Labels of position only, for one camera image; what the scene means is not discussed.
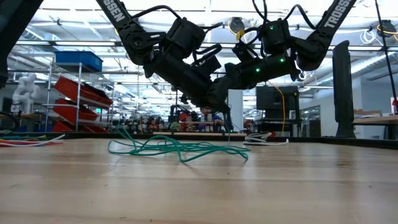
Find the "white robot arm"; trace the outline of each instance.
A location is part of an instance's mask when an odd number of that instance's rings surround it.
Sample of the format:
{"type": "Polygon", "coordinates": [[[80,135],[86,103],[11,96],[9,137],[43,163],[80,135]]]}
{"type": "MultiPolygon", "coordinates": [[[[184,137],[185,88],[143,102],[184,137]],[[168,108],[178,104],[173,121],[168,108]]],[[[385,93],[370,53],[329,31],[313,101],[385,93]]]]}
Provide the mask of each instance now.
{"type": "Polygon", "coordinates": [[[33,99],[40,97],[40,87],[34,84],[36,74],[32,73],[27,77],[20,77],[17,89],[12,95],[12,113],[31,114],[33,99]],[[21,104],[24,103],[24,110],[21,110],[21,104]]]}

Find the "tangled green wire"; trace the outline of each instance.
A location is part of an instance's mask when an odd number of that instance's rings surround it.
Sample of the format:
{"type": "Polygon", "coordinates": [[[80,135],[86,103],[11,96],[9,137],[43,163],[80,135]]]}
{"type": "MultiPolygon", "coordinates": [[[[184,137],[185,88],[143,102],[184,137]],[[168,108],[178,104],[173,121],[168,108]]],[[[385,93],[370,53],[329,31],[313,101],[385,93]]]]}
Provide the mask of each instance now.
{"type": "Polygon", "coordinates": [[[152,138],[148,139],[146,142],[141,143],[139,141],[134,140],[123,126],[118,126],[116,128],[116,130],[123,138],[130,140],[132,142],[132,144],[128,144],[128,143],[120,142],[120,141],[116,141],[116,140],[111,140],[108,143],[108,152],[110,152],[112,154],[119,154],[119,155],[129,154],[132,156],[157,156],[157,155],[167,154],[167,153],[171,153],[171,152],[176,152],[178,154],[178,158],[180,159],[180,162],[189,162],[189,161],[192,161],[199,157],[210,154],[212,152],[222,151],[222,152],[226,152],[231,155],[239,154],[240,156],[242,156],[245,159],[249,158],[248,154],[245,152],[249,152],[250,150],[243,148],[243,147],[215,146],[208,142],[180,143],[177,140],[174,140],[167,136],[161,136],[161,135],[153,136],[152,138]],[[161,139],[163,141],[159,141],[157,144],[149,144],[151,141],[153,141],[155,139],[161,139]],[[116,143],[122,144],[124,146],[132,147],[133,150],[127,151],[127,152],[112,151],[111,150],[112,142],[116,142],[116,143]],[[182,156],[182,152],[200,152],[200,153],[191,158],[184,159],[182,156]]]}

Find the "white column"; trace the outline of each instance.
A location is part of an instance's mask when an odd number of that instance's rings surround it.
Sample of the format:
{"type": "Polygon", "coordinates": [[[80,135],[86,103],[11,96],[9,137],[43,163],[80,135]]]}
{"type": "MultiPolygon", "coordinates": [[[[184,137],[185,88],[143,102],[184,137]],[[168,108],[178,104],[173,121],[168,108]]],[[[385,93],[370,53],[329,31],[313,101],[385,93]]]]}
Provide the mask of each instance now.
{"type": "Polygon", "coordinates": [[[231,108],[231,119],[234,131],[243,130],[243,91],[228,90],[228,106],[231,108]]]}

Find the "computer monitor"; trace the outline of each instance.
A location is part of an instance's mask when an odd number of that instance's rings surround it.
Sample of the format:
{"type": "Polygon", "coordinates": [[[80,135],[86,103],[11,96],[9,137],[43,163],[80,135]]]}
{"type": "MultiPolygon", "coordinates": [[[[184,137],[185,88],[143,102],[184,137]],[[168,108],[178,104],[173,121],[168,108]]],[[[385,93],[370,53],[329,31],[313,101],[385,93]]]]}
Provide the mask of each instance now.
{"type": "MultiPolygon", "coordinates": [[[[296,110],[299,88],[297,86],[280,86],[285,100],[285,115],[289,116],[290,110],[296,110]]],[[[256,109],[265,110],[267,118],[282,118],[282,95],[273,86],[259,86],[256,88],[256,109]]]]}

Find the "person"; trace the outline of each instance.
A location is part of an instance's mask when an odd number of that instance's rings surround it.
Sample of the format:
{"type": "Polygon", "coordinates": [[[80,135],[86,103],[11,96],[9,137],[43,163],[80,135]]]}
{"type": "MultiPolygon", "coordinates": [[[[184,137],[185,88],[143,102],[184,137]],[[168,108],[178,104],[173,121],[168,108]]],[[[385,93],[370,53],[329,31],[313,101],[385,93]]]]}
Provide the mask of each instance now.
{"type": "MultiPolygon", "coordinates": [[[[224,126],[224,120],[220,116],[218,116],[216,114],[213,114],[210,109],[200,108],[200,111],[205,116],[205,120],[207,119],[207,115],[208,114],[212,114],[211,117],[213,118],[213,122],[214,122],[213,131],[214,132],[220,132],[221,131],[221,127],[224,126]]],[[[198,129],[203,129],[203,128],[206,128],[205,124],[202,124],[202,125],[198,126],[198,129]]]]}

